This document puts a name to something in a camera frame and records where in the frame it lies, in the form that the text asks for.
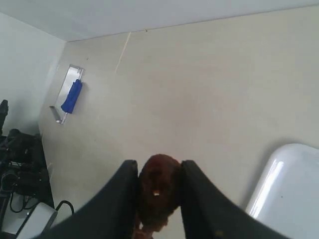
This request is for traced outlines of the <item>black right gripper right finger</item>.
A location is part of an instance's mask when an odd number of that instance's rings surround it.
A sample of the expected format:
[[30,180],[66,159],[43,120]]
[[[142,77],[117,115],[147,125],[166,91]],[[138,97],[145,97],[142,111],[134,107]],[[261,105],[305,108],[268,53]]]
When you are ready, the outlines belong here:
[[182,162],[181,215],[187,239],[283,239],[229,200],[192,160]]

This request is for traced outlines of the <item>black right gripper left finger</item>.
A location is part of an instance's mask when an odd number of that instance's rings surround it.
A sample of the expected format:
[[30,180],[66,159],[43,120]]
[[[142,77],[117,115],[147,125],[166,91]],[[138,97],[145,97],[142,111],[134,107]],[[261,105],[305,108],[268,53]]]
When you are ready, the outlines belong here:
[[136,216],[138,164],[125,160],[82,208],[41,239],[131,239]]

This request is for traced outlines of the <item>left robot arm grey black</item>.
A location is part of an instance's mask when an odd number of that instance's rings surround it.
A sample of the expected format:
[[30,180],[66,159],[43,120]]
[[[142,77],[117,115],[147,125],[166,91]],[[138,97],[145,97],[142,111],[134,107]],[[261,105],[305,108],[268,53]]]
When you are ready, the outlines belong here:
[[43,202],[53,207],[47,165],[39,135],[13,128],[3,135],[8,100],[0,103],[0,203],[14,213]]

